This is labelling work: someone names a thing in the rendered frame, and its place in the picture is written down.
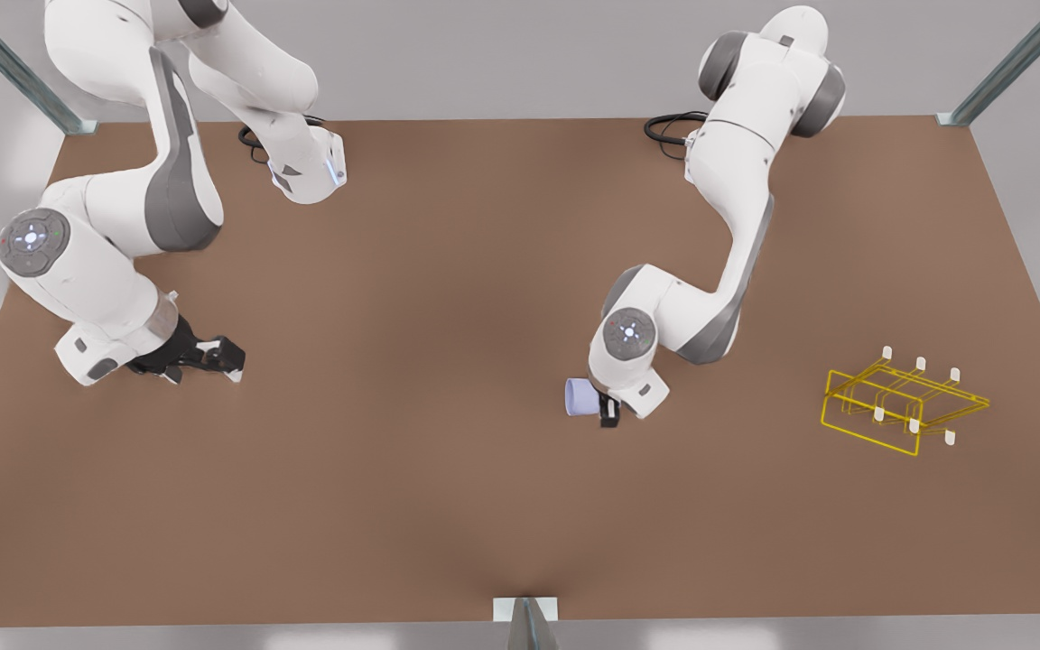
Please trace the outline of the pale blue cup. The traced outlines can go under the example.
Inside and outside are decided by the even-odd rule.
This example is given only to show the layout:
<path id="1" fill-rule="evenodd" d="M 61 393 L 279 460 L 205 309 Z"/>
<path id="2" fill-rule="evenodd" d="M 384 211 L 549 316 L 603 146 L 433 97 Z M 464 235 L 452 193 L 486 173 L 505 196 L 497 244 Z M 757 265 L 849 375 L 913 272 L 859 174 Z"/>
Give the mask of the pale blue cup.
<path id="1" fill-rule="evenodd" d="M 566 379 L 564 404 L 565 411 L 569 416 L 596 415 L 601 411 L 599 392 L 587 378 Z"/>

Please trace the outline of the silver frame post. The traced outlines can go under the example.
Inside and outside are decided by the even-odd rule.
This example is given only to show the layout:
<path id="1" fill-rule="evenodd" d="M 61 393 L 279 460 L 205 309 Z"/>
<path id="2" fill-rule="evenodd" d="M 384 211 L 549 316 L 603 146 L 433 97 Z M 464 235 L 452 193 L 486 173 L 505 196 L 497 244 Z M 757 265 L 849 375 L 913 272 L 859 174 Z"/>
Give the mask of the silver frame post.
<path id="1" fill-rule="evenodd" d="M 941 126 L 969 127 L 1039 57 L 1040 20 L 953 111 L 936 114 L 936 122 Z"/>
<path id="2" fill-rule="evenodd" d="M 61 97 L 47 86 L 29 66 L 18 57 L 0 37 L 0 73 L 12 83 L 17 90 L 61 129 L 64 135 L 93 135 L 98 131 L 96 120 L 83 119 L 75 114 Z"/>
<path id="3" fill-rule="evenodd" d="M 550 621 L 560 618 L 556 597 L 494 598 L 494 622 L 506 622 L 505 650 L 561 650 Z"/>

